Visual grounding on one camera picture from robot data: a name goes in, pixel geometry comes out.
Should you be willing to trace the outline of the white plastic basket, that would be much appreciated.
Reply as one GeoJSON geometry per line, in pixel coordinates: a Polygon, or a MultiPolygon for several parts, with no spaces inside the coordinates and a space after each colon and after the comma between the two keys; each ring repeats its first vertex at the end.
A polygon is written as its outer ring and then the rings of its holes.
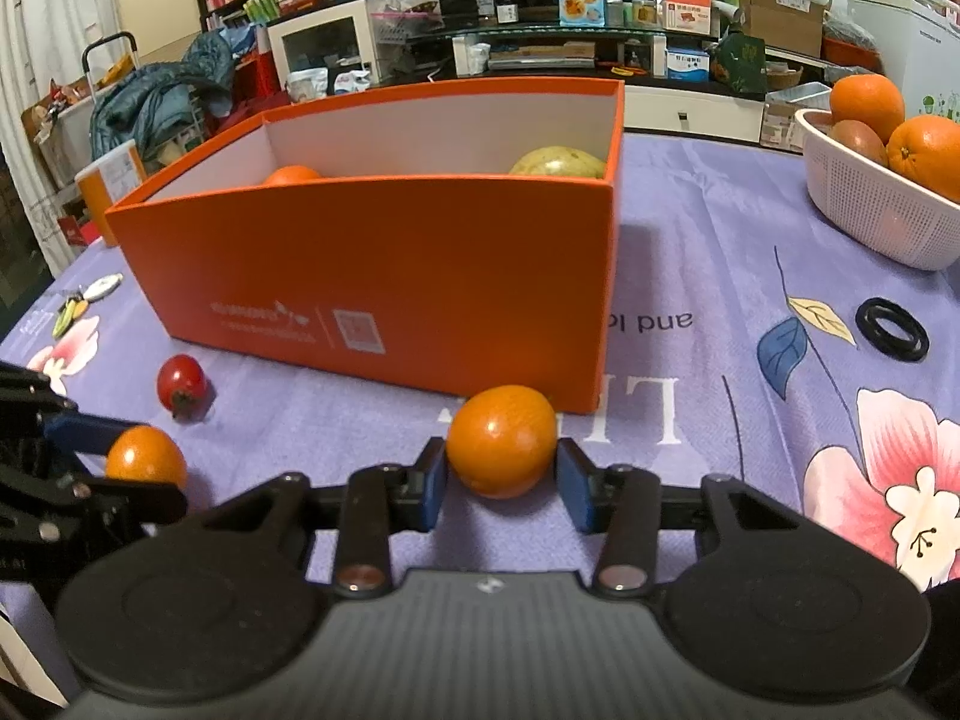
{"type": "Polygon", "coordinates": [[[958,205],[835,142],[832,114],[801,109],[807,192],[830,223],[867,249],[916,270],[958,260],[958,205]]]}

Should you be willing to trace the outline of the orange in basket front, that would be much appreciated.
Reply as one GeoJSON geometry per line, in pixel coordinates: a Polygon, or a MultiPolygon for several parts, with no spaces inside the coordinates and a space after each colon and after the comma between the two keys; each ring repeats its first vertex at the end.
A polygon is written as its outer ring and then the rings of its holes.
{"type": "Polygon", "coordinates": [[[960,125],[939,115],[915,115],[887,143],[889,168],[940,197],[960,200],[960,125]]]}

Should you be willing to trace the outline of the kumquat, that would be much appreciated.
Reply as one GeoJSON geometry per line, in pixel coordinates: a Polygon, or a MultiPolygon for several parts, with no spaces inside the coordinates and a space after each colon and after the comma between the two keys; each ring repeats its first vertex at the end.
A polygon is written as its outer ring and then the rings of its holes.
{"type": "Polygon", "coordinates": [[[104,472],[108,478],[140,483],[187,486],[187,463],[178,444],[158,427],[130,427],[110,446],[104,472]]]}
{"type": "Polygon", "coordinates": [[[446,457],[477,496],[523,496],[555,457],[556,413],[544,395],[524,385],[501,385],[473,395],[452,418],[446,457]]]}

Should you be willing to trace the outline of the white small cabinet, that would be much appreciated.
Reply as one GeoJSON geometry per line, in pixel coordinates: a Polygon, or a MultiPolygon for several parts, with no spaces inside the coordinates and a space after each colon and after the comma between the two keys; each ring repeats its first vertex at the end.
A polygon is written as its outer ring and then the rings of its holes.
{"type": "Polygon", "coordinates": [[[368,70],[371,85],[381,83],[374,40],[373,15],[386,0],[342,0],[298,15],[282,16],[267,26],[278,84],[286,85],[291,71],[325,67],[329,89],[345,70],[368,70]]]}

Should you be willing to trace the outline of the brown kiwi in basket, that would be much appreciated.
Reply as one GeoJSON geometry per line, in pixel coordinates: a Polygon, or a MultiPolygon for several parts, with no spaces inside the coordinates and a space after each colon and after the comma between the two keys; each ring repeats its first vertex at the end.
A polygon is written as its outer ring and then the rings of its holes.
{"type": "Polygon", "coordinates": [[[884,167],[889,165],[885,143],[864,122],[851,121],[851,119],[836,122],[832,125],[830,137],[836,143],[852,149],[854,153],[861,154],[866,160],[871,160],[873,163],[884,167]]]}

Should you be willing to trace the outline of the orange in basket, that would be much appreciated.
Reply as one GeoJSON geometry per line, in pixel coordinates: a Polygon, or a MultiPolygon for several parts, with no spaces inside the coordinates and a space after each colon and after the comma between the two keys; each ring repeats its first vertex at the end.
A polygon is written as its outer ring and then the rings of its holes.
{"type": "Polygon", "coordinates": [[[830,110],[833,121],[862,122],[884,143],[907,118],[900,89],[887,76],[877,73],[838,80],[830,94],[830,110]]]}
{"type": "Polygon", "coordinates": [[[915,115],[887,143],[889,168],[940,197],[960,200],[960,125],[939,115],[915,115]]]}

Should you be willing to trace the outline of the orange cardboard box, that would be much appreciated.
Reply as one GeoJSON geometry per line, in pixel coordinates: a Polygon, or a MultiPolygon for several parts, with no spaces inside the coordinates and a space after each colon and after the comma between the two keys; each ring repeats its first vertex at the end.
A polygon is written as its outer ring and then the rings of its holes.
{"type": "Polygon", "coordinates": [[[171,337],[468,397],[601,399],[625,88],[576,76],[389,86],[277,107],[107,215],[171,337]],[[513,176],[571,146],[602,179],[513,176]],[[263,185],[290,164],[319,181],[263,185]]]}

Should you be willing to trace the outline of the large orange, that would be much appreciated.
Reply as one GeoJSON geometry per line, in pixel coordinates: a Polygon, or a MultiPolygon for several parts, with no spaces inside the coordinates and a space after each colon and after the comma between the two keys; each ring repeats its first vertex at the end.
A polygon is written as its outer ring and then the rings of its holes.
{"type": "Polygon", "coordinates": [[[270,176],[263,181],[263,185],[268,187],[278,187],[279,185],[296,185],[303,182],[319,181],[320,174],[308,166],[299,164],[290,164],[289,166],[275,169],[270,176]]]}

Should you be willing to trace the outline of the orange in basket back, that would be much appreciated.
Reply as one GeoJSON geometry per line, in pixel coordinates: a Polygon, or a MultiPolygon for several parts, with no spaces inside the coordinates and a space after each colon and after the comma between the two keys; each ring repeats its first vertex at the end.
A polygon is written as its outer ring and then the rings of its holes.
{"type": "Polygon", "coordinates": [[[877,73],[838,80],[830,94],[830,110],[833,121],[862,122],[884,143],[907,118],[900,89],[887,76],[877,73]]]}

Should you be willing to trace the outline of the red cherry tomato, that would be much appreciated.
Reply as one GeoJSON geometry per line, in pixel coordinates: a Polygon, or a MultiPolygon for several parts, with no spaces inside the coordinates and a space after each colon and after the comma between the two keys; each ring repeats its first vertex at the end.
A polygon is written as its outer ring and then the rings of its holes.
{"type": "Polygon", "coordinates": [[[156,376],[156,395],[174,418],[190,416],[206,400],[208,382],[199,361],[189,355],[171,356],[156,376]]]}

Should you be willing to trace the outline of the blue jacket pile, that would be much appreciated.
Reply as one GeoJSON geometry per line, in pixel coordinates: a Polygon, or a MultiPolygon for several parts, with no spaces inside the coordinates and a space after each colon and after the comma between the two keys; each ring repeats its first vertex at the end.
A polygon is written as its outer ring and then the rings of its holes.
{"type": "Polygon", "coordinates": [[[97,160],[133,140],[142,156],[201,121],[224,119],[233,110],[235,59],[217,32],[202,32],[177,62],[135,68],[96,94],[89,119],[91,158],[97,160]]]}

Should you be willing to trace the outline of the white freezer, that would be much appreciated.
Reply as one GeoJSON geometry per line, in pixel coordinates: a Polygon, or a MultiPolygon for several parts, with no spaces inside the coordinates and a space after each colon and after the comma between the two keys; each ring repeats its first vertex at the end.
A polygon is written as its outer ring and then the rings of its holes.
{"type": "Polygon", "coordinates": [[[875,39],[908,117],[958,121],[958,28],[932,0],[848,0],[848,13],[875,39]]]}

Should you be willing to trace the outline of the purple floral tablecloth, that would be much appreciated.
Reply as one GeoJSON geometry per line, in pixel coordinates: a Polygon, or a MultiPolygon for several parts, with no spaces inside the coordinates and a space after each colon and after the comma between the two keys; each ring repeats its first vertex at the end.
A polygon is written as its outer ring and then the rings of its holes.
{"type": "MultiPolygon", "coordinates": [[[[875,418],[958,422],[958,278],[867,252],[815,213],[794,156],[704,140],[625,142],[617,288],[601,409],[562,431],[599,463],[669,483],[742,472],[797,502],[818,450],[885,535],[859,453],[875,418]]],[[[205,349],[215,403],[176,437],[215,497],[296,468],[335,481],[409,460],[455,399],[205,349]]]]}

